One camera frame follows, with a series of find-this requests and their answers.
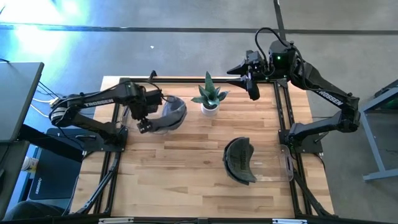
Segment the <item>gray floor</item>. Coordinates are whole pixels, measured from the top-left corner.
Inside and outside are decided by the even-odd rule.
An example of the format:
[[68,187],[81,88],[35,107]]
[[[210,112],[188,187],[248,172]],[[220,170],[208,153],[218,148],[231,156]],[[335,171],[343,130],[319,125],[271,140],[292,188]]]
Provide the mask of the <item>gray floor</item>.
[[[0,21],[79,26],[277,28],[272,0],[54,1],[34,11],[9,6]],[[286,29],[397,30],[398,1],[280,0]],[[18,16],[16,12],[29,12]],[[305,60],[344,91],[366,102],[397,79],[396,35],[288,35]],[[267,49],[275,39],[260,35]],[[253,34],[171,32],[54,32],[21,27],[0,30],[0,58],[43,61],[42,82],[67,95],[95,91],[103,75],[226,75],[245,50],[256,49]],[[313,116],[337,109],[308,93]],[[49,108],[38,107],[45,113]],[[27,123],[45,131],[47,118],[29,111]],[[364,183],[377,171],[364,131],[330,133],[322,140],[335,213],[346,218],[397,222],[398,177]]]

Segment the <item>desk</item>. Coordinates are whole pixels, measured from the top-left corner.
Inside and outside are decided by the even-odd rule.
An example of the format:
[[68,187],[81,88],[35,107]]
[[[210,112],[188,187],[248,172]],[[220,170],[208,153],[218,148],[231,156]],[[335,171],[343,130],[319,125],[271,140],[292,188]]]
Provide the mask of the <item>desk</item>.
[[[119,79],[104,77],[101,89],[117,84]],[[255,150],[269,150],[267,165],[270,169],[274,166],[272,153],[279,144],[280,128],[274,87],[260,84],[261,98],[251,101],[243,89],[215,85],[230,93],[221,103],[219,113],[208,118],[202,115],[199,104],[190,101],[199,95],[197,83],[158,83],[165,95],[177,95],[187,103],[187,117],[181,127],[165,135],[139,134],[134,125],[129,126],[113,217],[294,217],[288,182],[241,185],[227,176],[222,162],[225,145],[233,138],[246,136]],[[292,85],[289,90],[296,122],[312,122],[306,92]],[[113,108],[114,105],[97,107],[95,119],[111,121]],[[103,157],[104,153],[95,152],[83,161],[72,212],[83,206],[98,185]],[[302,157],[308,188],[333,213],[321,162],[312,154]],[[298,186],[297,190],[304,211]]]

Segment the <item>potted plant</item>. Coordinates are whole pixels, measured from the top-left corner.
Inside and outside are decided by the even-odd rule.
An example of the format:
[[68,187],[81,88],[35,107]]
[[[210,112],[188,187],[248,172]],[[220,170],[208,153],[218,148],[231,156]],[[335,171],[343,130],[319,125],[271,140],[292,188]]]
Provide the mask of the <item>potted plant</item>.
[[220,102],[223,101],[228,91],[220,93],[220,88],[215,88],[213,80],[208,72],[206,72],[205,87],[199,85],[199,97],[192,98],[191,101],[201,103],[201,112],[206,116],[214,116],[217,114]]

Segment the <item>wooden table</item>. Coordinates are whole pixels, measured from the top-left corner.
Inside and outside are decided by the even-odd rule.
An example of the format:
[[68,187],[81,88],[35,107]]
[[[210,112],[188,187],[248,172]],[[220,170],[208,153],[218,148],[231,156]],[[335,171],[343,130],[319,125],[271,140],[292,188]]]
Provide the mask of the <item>wooden table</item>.
[[[104,77],[101,89],[117,84],[119,79]],[[164,83],[159,86],[166,95],[177,95],[187,103],[187,117],[181,127],[165,135],[139,134],[131,121],[119,167],[112,216],[294,217],[288,182],[258,182],[245,186],[226,175],[222,162],[225,145],[233,138],[246,136],[250,137],[255,150],[261,148],[269,152],[264,158],[268,161],[266,168],[278,165],[274,155],[278,150],[280,127],[272,85],[259,85],[261,97],[252,101],[243,89],[216,84],[221,86],[221,91],[230,93],[214,118],[202,115],[200,105],[190,101],[199,95],[198,84]],[[312,122],[306,92],[292,85],[289,91],[295,121]],[[95,119],[111,121],[113,107],[97,107]],[[103,156],[104,153],[96,152],[83,161],[72,212],[83,206],[98,185]],[[308,188],[324,208],[333,213],[319,158],[311,154],[302,157]],[[304,211],[302,193],[298,186],[297,189]]]

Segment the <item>white cable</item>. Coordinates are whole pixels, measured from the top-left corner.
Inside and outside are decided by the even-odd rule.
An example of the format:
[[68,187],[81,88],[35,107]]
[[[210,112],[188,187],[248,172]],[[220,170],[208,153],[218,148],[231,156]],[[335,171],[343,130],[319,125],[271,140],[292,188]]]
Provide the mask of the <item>white cable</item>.
[[41,103],[51,103],[52,100],[38,100],[33,98],[34,101],[41,102]]
[[35,109],[37,112],[39,112],[39,114],[41,114],[42,116],[45,116],[46,118],[48,118],[47,115],[43,114],[39,109],[37,109],[35,106],[30,105],[31,107],[33,107],[33,109]]

